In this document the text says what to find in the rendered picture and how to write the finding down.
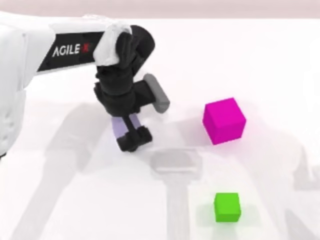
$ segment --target white table surface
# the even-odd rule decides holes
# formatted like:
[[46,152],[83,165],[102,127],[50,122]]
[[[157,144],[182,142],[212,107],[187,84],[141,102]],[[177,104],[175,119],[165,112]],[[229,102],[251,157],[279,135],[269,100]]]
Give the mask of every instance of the white table surface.
[[[130,20],[171,100],[140,120],[154,142],[122,153],[84,66],[33,79],[0,163],[1,240],[319,240],[320,20]],[[242,139],[212,146],[204,105],[235,97]],[[217,192],[242,217],[217,224]]]

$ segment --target green cube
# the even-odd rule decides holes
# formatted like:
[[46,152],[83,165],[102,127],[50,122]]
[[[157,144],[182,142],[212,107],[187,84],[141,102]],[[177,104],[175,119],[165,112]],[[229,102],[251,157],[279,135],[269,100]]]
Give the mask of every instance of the green cube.
[[217,193],[215,195],[213,205],[216,222],[238,222],[241,215],[241,207],[238,193]]

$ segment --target magenta cube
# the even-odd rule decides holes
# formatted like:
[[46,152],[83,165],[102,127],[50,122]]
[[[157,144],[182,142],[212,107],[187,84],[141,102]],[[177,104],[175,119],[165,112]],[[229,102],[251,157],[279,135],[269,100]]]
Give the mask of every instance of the magenta cube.
[[246,122],[234,98],[205,105],[202,123],[214,145],[241,138]]

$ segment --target cube top face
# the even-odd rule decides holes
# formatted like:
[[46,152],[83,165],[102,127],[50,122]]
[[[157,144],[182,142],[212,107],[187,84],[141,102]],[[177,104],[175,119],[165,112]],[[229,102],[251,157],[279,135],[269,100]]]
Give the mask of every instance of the cube top face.
[[218,129],[246,123],[246,118],[233,97],[208,103],[205,105],[205,111]]
[[238,193],[217,193],[214,198],[214,209],[216,215],[240,216],[241,207]]

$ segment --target robotic arm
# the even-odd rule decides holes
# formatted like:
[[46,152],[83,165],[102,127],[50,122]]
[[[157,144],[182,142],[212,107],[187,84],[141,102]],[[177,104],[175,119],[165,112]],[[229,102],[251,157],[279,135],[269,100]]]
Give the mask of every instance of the robotic arm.
[[0,158],[20,134],[25,88],[33,77],[87,64],[97,67],[97,99],[112,117],[122,118],[128,129],[117,139],[120,149],[133,152],[150,142],[148,129],[134,128],[130,116],[148,104],[159,113],[169,107],[155,78],[133,82],[154,48],[155,42],[144,28],[103,16],[37,17],[0,12]]

